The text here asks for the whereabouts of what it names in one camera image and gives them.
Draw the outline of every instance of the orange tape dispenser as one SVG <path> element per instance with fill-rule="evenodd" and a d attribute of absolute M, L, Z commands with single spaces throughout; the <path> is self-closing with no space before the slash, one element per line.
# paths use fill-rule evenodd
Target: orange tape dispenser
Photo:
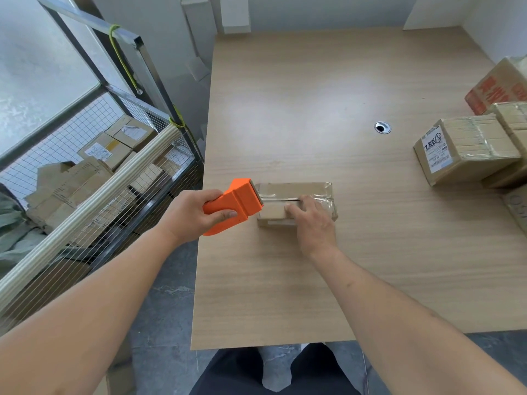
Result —
<path fill-rule="evenodd" d="M 210 215 L 224 209 L 231 209 L 236 211 L 238 216 L 214 225 L 204 235 L 218 234 L 238 223 L 244 222 L 249 216 L 260 212 L 263 206 L 264 204 L 251 179 L 234 179 L 226 192 L 203 206 L 203 212 Z"/>

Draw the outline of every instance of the hand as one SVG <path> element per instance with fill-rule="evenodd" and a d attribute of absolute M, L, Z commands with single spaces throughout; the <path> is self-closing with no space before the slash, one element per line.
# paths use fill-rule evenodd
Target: hand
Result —
<path fill-rule="evenodd" d="M 155 226 L 156 230 L 168 234 L 176 245 L 197 239 L 215 224 L 236 216 L 237 213 L 231 210 L 211 215 L 203 212 L 203 204 L 221 194 L 220 190 L 182 191 L 163 214 Z"/>
<path fill-rule="evenodd" d="M 335 224 L 320 202 L 309 195 L 299 199 L 305 211 L 294 204 L 287 204 L 286 211 L 294 217 L 298 226 L 300 250 L 314 261 L 321 253 L 337 247 Z"/>

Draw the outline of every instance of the wooden table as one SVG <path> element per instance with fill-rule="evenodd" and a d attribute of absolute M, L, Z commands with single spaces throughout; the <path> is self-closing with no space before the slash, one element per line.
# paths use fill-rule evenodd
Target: wooden table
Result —
<path fill-rule="evenodd" d="M 471 114 L 463 98 L 491 67 L 460 28 L 221 37 L 203 186 L 333 182 L 355 262 L 464 332 L 527 328 L 523 232 L 497 193 L 430 188 L 412 149 L 439 118 Z M 199 240 L 193 349 L 353 338 L 294 230 L 253 217 Z"/>

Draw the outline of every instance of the person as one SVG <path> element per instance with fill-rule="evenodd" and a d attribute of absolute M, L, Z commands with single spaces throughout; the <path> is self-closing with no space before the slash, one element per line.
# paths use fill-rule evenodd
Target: person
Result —
<path fill-rule="evenodd" d="M 101 269 L 0 338 L 0 392 L 92 394 L 161 265 L 234 211 L 205 215 L 219 190 L 183 191 L 159 223 Z M 335 226 L 308 196 L 286 209 L 303 254 L 324 278 L 359 344 L 393 394 L 527 394 L 519 380 L 435 312 L 351 261 Z M 256 348 L 221 350 L 193 395 L 267 393 Z M 333 353 L 308 345 L 291 365 L 286 394 L 357 394 Z"/>

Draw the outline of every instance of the wire mesh cart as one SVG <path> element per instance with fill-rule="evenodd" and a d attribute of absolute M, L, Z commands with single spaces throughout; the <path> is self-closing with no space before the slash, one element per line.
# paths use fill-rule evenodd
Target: wire mesh cart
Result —
<path fill-rule="evenodd" d="M 0 182 L 16 199 L 13 211 L 30 232 L 41 236 L 0 280 L 0 335 L 153 227 L 173 197 L 197 185 L 203 173 L 201 153 L 172 105 L 141 37 L 122 28 L 110 31 L 105 21 L 60 1 L 37 1 L 66 34 L 99 83 L 0 157 Z M 111 32 L 116 40 L 132 45 L 168 113 L 110 85 L 61 15 L 103 33 Z M 65 161 L 77 167 L 89 164 L 79 150 L 123 115 L 152 128 L 153 139 L 135 155 L 130 154 L 128 162 L 116 172 L 97 167 L 92 161 L 94 174 L 107 174 L 109 178 L 78 204 L 72 205 L 74 197 L 65 193 L 63 184 L 50 187 L 49 195 L 72 209 L 56 227 L 49 229 L 29 219 L 26 209 L 32 205 L 26 199 L 37 190 L 38 169 Z"/>

